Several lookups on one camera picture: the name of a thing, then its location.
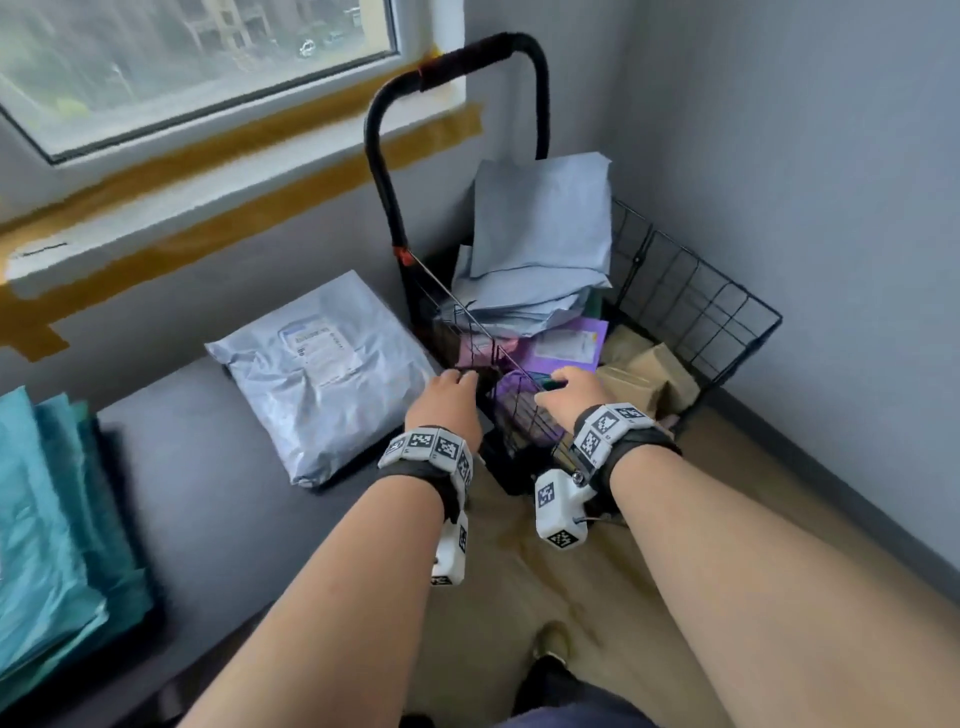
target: hand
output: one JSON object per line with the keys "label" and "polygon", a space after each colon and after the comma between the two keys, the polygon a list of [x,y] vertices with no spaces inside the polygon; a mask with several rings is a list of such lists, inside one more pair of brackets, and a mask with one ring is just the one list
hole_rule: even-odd
{"label": "hand", "polygon": [[477,417],[477,376],[466,372],[460,376],[455,369],[447,369],[426,385],[423,394],[407,411],[407,430],[415,427],[443,427],[467,441],[470,452],[476,454],[483,439],[480,419]]}
{"label": "hand", "polygon": [[558,369],[551,378],[565,381],[563,389],[552,392],[538,392],[534,401],[553,417],[560,426],[573,434],[577,418],[594,404],[613,404],[616,400],[603,388],[597,375],[585,372],[577,367]]}

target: gray table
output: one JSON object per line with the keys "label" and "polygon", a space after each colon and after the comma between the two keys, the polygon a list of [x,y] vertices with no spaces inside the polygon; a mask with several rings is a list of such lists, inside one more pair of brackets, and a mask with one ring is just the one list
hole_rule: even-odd
{"label": "gray table", "polygon": [[166,620],[132,662],[99,668],[79,694],[28,704],[13,716],[18,725],[106,728],[128,714],[276,600],[373,482],[371,451],[321,494],[291,486],[266,432],[212,359],[98,419],[118,445],[133,528]]}

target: gray mailer bag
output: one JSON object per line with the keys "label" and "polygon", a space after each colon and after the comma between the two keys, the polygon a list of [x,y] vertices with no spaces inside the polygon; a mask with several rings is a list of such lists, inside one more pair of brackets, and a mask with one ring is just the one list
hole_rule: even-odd
{"label": "gray mailer bag", "polygon": [[206,345],[296,485],[326,482],[403,423],[433,376],[423,349],[353,271]]}

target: beige floor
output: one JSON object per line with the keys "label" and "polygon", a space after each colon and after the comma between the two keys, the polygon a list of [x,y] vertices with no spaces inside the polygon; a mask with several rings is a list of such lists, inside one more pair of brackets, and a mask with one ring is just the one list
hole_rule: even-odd
{"label": "beige floor", "polygon": [[[681,442],[701,468],[837,546],[960,635],[951,604],[712,410],[697,416]],[[731,725],[629,531],[599,525],[585,546],[560,553],[538,540],[532,503],[506,496],[488,473],[474,482],[469,514],[467,580],[431,594],[409,709],[431,715],[439,728],[502,720],[533,634],[562,619],[580,677],[669,728]]]}

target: metal wire basket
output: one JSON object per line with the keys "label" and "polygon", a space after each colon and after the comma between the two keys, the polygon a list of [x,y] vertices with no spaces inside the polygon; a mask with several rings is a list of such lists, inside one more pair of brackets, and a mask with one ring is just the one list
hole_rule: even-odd
{"label": "metal wire basket", "polygon": [[[507,493],[521,495],[532,493],[538,475],[550,468],[588,478],[590,467],[572,438],[534,402],[534,395],[551,385],[548,376],[524,371],[450,292],[459,246],[426,260],[410,251],[379,144],[380,123],[394,100],[514,52],[526,54],[537,71],[536,157],[546,158],[550,143],[546,59],[537,42],[525,34],[485,38],[389,81],[372,101],[365,145],[400,263],[413,332],[445,367],[479,373],[477,406],[493,422],[479,454]],[[670,424],[679,432],[704,397],[763,345],[782,317],[629,206],[616,199],[613,205],[613,289],[606,294],[603,316],[612,326],[622,324],[665,342],[701,383],[696,402]]]}

